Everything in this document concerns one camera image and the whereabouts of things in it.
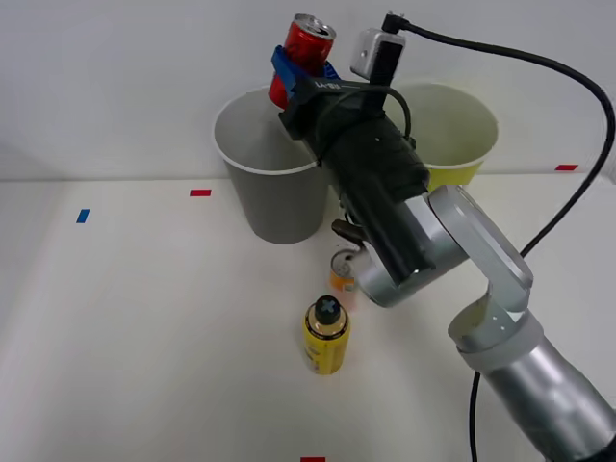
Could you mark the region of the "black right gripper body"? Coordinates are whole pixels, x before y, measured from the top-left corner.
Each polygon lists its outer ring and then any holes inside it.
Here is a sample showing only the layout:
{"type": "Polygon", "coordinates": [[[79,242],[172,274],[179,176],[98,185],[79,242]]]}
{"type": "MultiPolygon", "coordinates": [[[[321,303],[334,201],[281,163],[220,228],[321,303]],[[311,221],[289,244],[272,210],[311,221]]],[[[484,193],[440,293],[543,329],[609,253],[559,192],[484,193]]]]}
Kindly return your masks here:
{"type": "Polygon", "coordinates": [[[320,163],[405,163],[407,129],[386,116],[388,98],[407,113],[405,98],[388,86],[299,77],[279,118],[320,163]]]}

